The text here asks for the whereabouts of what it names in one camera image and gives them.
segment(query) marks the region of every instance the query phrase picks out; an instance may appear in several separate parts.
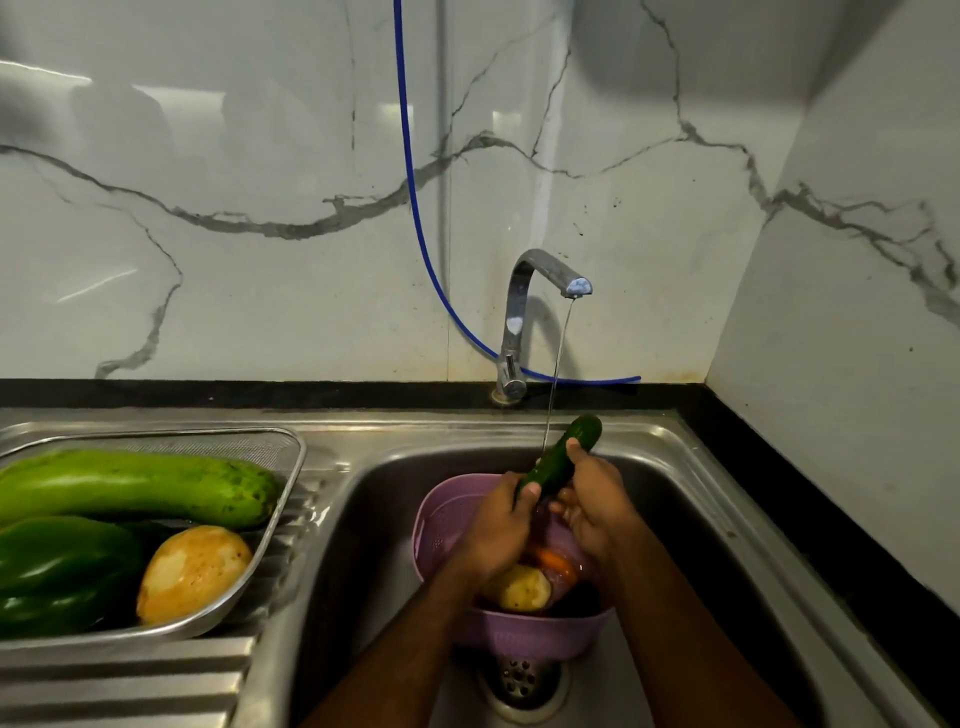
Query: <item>carrot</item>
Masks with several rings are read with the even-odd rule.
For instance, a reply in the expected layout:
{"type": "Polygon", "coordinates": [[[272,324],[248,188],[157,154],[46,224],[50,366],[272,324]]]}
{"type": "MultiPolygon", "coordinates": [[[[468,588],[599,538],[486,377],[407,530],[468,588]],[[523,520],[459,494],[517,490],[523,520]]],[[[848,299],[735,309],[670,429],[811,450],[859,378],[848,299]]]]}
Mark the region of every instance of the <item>carrot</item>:
{"type": "Polygon", "coordinates": [[[537,562],[541,569],[555,571],[572,587],[580,579],[573,564],[563,558],[556,551],[543,546],[528,546],[527,553],[537,562]]]}

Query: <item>sink drain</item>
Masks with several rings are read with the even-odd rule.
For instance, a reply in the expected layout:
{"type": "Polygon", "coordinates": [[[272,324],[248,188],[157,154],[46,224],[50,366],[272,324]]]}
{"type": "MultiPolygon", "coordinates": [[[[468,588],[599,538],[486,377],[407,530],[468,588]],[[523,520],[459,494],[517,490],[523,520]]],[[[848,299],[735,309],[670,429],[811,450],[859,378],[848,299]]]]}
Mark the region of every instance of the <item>sink drain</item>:
{"type": "Polygon", "coordinates": [[[533,725],[554,716],[570,692],[570,665],[484,655],[477,682],[488,705],[502,718],[533,725]]]}

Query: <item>hand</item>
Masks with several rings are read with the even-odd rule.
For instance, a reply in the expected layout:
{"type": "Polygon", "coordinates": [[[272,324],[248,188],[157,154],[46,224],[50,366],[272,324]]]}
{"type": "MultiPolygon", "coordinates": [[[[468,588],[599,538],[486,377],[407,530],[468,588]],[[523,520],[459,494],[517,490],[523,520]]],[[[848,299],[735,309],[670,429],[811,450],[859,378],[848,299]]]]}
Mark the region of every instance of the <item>hand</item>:
{"type": "Polygon", "coordinates": [[[519,480],[518,473],[504,473],[496,488],[483,499],[473,523],[457,544],[459,557],[475,571],[480,584],[513,566],[526,546],[540,486],[529,483],[514,507],[514,489],[519,480]]]}
{"type": "Polygon", "coordinates": [[[562,488],[550,510],[564,517],[577,543],[597,561],[611,557],[617,532],[641,522],[623,487],[623,477],[612,463],[590,455],[576,438],[566,441],[573,463],[571,486],[562,488]]]}

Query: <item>peeled potato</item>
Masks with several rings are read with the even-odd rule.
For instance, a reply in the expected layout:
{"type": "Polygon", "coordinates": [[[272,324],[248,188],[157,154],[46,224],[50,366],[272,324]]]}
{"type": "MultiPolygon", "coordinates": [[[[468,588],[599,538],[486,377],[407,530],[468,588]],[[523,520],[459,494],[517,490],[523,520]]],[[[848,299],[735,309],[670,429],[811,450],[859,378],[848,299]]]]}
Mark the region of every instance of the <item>peeled potato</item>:
{"type": "Polygon", "coordinates": [[[539,569],[517,564],[494,577],[483,588],[483,596],[511,612],[536,612],[550,600],[553,587],[539,569]]]}
{"type": "Polygon", "coordinates": [[[171,536],[143,574],[136,614],[144,624],[193,614],[229,589],[251,559],[243,539],[218,525],[198,525],[171,536]]]}

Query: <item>kitchen sink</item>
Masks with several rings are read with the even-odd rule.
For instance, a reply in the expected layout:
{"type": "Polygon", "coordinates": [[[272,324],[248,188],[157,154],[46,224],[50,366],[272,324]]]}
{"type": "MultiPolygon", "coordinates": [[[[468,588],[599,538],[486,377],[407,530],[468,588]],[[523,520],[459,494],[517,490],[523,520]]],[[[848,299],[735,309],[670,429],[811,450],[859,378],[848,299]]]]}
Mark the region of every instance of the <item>kitchen sink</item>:
{"type": "MultiPolygon", "coordinates": [[[[291,699],[292,725],[344,676],[420,585],[411,562],[411,532],[430,489],[461,473],[523,472],[538,454],[535,449],[454,449],[395,459],[364,475],[334,527],[311,596],[291,699]]],[[[623,473],[639,512],[731,639],[804,725],[823,725],[803,667],[725,546],[735,534],[716,534],[669,476],[642,457],[613,456],[611,461],[623,473]]],[[[506,725],[485,710],[473,665],[470,653],[454,655],[434,725],[506,725]]],[[[574,692],[547,725],[582,725],[588,718],[601,725],[642,724],[640,716],[652,725],[618,623],[609,625],[572,671],[574,692]]]]}
{"type": "MultiPolygon", "coordinates": [[[[678,416],[599,414],[597,452],[623,472],[701,599],[804,725],[937,725],[678,416]]],[[[455,474],[527,469],[542,422],[492,411],[0,412],[0,449],[64,432],[229,425],[290,427],[308,446],[268,558],[222,625],[190,641],[0,653],[0,723],[296,726],[418,588],[410,535],[422,498],[455,474]]],[[[434,728],[507,724],[482,696],[480,659],[454,651],[434,728]]],[[[653,725],[616,619],[567,673],[565,702],[543,725],[653,725]]]]}

